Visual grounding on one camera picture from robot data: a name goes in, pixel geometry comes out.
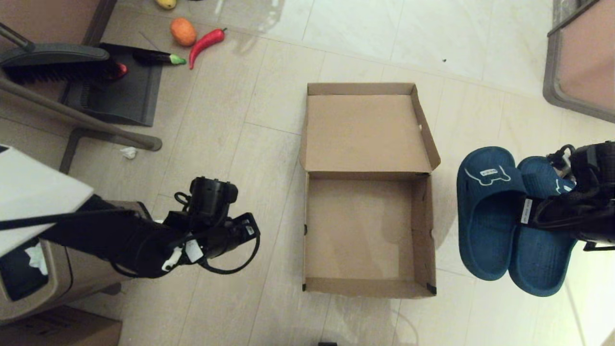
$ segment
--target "box lid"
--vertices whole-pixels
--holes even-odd
[[[305,170],[429,173],[440,164],[413,83],[307,86]]]

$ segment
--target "cardboard box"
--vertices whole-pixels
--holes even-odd
[[[440,157],[414,84],[308,84],[304,290],[436,294],[430,173]]]
[[[122,322],[59,307],[0,327],[12,346],[117,346]]]

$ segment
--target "broom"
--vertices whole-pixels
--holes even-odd
[[[0,35],[20,48],[0,54],[0,66],[15,83],[116,79],[126,73],[101,48],[78,44],[34,44],[0,23]]]

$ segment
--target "slide sandal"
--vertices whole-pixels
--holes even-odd
[[[525,195],[521,172],[506,149],[477,149],[461,163],[457,173],[459,253],[477,278],[497,280],[508,269]]]
[[[560,178],[546,158],[532,156],[519,164],[528,195],[547,198],[574,188]],[[564,282],[575,239],[552,231],[517,227],[509,273],[520,289],[547,297],[559,291]]]

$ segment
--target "red chili pepper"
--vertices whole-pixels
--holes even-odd
[[[211,33],[206,34],[205,36],[201,37],[200,40],[196,41],[196,43],[192,47],[192,50],[190,51],[190,70],[194,68],[194,61],[196,60],[196,57],[199,56],[199,53],[201,53],[207,47],[213,46],[218,42],[224,41],[225,30],[226,28],[213,30]]]

